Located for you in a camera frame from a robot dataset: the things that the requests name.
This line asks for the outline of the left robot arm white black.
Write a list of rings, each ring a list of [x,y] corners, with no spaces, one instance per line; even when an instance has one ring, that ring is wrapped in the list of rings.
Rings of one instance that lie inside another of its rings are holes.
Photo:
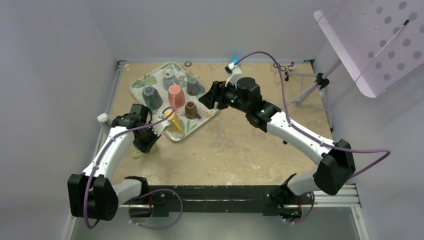
[[[151,110],[142,104],[133,104],[128,113],[111,121],[109,134],[91,163],[67,181],[71,215],[85,221],[110,221],[118,207],[129,200],[138,205],[149,199],[147,179],[128,176],[113,185],[111,180],[126,150],[133,146],[149,153],[162,133],[170,126],[164,114],[152,122]]]

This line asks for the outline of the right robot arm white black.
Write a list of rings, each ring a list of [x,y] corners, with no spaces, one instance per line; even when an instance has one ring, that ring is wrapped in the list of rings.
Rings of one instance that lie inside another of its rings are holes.
[[[351,148],[347,141],[334,142],[289,120],[279,107],[263,99],[254,78],[243,77],[235,85],[214,81],[199,102],[208,109],[231,107],[243,112],[253,127],[279,137],[312,160],[316,170],[294,173],[281,185],[280,196],[288,204],[314,191],[334,196],[356,171],[353,154],[345,151]]]

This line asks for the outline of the yellow mug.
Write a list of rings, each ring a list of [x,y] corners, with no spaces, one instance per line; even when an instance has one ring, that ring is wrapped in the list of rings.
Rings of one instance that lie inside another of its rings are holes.
[[[164,110],[163,115],[164,115],[164,117],[169,116],[167,118],[167,120],[170,122],[170,127],[167,129],[168,132],[170,132],[170,133],[177,132],[177,133],[180,133],[180,134],[183,133],[184,130],[183,130],[183,127],[181,125],[180,118],[173,111],[172,108]]]

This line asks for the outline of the light green mug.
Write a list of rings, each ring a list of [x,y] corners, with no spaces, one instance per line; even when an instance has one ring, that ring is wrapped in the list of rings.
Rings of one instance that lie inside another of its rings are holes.
[[[137,160],[137,159],[143,158],[144,156],[146,156],[148,154],[155,153],[158,150],[158,145],[155,143],[151,147],[149,152],[141,152],[134,145],[132,146],[132,148],[133,148],[133,152],[132,152],[131,158]]]

